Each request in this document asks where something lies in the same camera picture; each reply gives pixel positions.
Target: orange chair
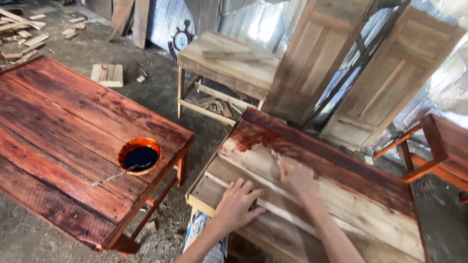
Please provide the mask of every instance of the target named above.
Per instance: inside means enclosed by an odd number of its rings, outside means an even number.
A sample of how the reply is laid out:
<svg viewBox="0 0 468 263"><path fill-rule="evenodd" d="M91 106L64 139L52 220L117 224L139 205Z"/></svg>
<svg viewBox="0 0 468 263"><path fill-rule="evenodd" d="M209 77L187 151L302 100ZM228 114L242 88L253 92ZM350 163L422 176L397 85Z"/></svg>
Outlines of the orange chair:
<svg viewBox="0 0 468 263"><path fill-rule="evenodd" d="M423 129L433 160L410 153L407 139L418 130ZM388 146L374 153L379 158L391 148L401 145L407 173L402 177L406 182L412 182L421 176L432 172L438 177L463 190L460 202L468 203L464 192L468 191L468 130L463 129L434 114L424 116L419 124L411 128Z"/></svg>

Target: bowl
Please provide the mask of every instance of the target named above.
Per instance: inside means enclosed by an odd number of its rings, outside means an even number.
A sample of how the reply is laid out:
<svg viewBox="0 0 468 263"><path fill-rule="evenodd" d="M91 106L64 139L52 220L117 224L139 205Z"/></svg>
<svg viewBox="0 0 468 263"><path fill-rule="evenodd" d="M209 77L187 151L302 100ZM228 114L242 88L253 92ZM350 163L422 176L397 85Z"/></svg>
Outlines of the bowl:
<svg viewBox="0 0 468 263"><path fill-rule="evenodd" d="M161 147L151 138L138 137L127 142L117 156L117 164L122 170L134 165L141 165L131 171L130 175L145 175L151 172L161 159Z"/></svg>

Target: hand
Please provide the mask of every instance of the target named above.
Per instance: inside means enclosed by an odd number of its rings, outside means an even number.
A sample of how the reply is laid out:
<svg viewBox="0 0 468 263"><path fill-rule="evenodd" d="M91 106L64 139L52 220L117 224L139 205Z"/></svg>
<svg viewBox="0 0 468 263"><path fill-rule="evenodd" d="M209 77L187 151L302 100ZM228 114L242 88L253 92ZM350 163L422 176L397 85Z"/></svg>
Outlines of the hand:
<svg viewBox="0 0 468 263"><path fill-rule="evenodd" d="M222 231L224 237L230 232L243 227L254 217L265 212L262 207L257 207L249 211L253 202L262 196L263 190L256 189L250 192L254 187L251 181L245 181L239 178L237 182L232 182L221 199L214 216L210 220L217 228Z"/></svg>
<svg viewBox="0 0 468 263"><path fill-rule="evenodd" d="M314 170L288 157L277 155L281 184L303 204L314 195Z"/></svg>

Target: dirt floor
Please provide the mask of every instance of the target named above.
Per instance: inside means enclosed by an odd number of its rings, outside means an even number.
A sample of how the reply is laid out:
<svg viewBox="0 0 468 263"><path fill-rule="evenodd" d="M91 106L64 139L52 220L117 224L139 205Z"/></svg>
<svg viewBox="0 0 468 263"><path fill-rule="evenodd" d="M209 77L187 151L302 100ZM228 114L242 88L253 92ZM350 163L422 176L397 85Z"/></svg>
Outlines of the dirt floor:
<svg viewBox="0 0 468 263"><path fill-rule="evenodd" d="M44 7L50 8L46 13L47 18L40 20L47 23L42 32L50 35L50 39L39 50L41 54L86 76L90 75L93 64L122 64L125 86L115 90L193 131L196 139L189 152L187 182L180 190L169 192L154 216L156 232L150 234L146 228L143 230L138 240L143 245L136 255L122 258L115 252L92 252L0 194L0 262L174 261L182 252L191 211L184 194L225 137L225 127L191 110L186 110L183 118L177 119L178 67L170 55L161 55L155 47L140 50L126 37L117 37L113 43L108 42L107 38L112 31L109 22L84 7L61 7L58 2L45 0L22 6L25 16L36 15L36 11ZM61 32L70 26L68 19L80 16L89 18L86 29L79 31L75 38L65 40ZM40 34L37 30L29 31L33 35ZM22 49L16 42L0 47L0 51L10 53ZM146 82L139 83L136 79L143 74L143 70L148 78ZM193 75L189 75L187 81L193 78ZM376 160L374 164L396 176L402 175L402 167L386 159ZM465 262L468 258L468 206L461 206L457 202L458 190L431 175L414 182L413 189L431 262ZM143 216L140 213L130 229L134 229Z"/></svg>

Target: ship wheel clock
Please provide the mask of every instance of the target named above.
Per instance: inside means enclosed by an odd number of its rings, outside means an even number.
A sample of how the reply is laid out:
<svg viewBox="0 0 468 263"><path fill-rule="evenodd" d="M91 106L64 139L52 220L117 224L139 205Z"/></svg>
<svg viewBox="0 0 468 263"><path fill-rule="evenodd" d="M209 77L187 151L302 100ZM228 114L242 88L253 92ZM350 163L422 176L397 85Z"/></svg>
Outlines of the ship wheel clock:
<svg viewBox="0 0 468 263"><path fill-rule="evenodd" d="M193 35L188 31L190 21L185 20L184 25L185 29L183 31L181 31L179 27L176 27L177 33L172 37L172 41L168 41L169 52L175 58L176 62L179 51L186 48L193 40Z"/></svg>

